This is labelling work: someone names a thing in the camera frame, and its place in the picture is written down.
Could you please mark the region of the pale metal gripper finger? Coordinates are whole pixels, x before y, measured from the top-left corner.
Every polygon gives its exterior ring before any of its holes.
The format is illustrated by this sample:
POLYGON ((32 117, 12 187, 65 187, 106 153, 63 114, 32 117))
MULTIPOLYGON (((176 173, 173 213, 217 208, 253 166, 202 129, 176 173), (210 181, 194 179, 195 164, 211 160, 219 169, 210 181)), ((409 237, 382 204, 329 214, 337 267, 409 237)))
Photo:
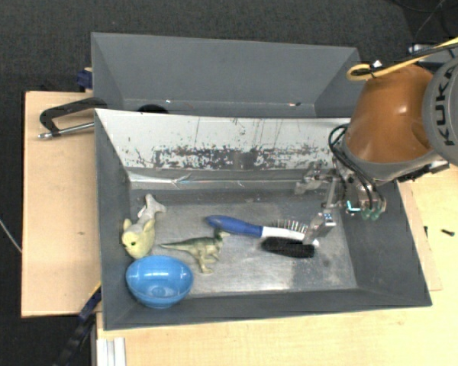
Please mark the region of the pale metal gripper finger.
POLYGON ((319 189, 325 183, 328 183, 330 169, 323 168, 321 165, 310 165, 308 170, 298 181, 294 188, 297 195, 304 194, 306 191, 319 189))
POLYGON ((329 210, 318 212, 311 220, 306 230, 304 239, 302 240, 304 245, 314 245, 319 243, 320 238, 325 237, 331 230, 337 225, 337 221, 334 215, 329 210))

